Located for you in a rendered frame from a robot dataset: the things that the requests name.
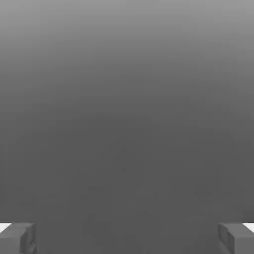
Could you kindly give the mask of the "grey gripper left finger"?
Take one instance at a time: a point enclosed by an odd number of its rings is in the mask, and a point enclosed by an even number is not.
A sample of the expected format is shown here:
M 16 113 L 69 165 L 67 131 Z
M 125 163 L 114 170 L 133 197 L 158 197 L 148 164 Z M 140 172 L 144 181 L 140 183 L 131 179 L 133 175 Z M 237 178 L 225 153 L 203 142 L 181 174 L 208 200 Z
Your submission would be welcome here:
M 0 223 L 0 254 L 37 254 L 36 224 Z

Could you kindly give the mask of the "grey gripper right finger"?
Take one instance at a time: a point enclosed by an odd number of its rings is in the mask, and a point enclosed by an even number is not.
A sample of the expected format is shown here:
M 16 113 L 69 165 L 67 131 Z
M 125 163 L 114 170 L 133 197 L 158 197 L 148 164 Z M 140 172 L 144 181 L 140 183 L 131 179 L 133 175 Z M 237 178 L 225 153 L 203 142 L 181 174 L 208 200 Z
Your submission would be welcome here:
M 254 223 L 218 224 L 220 254 L 254 254 Z

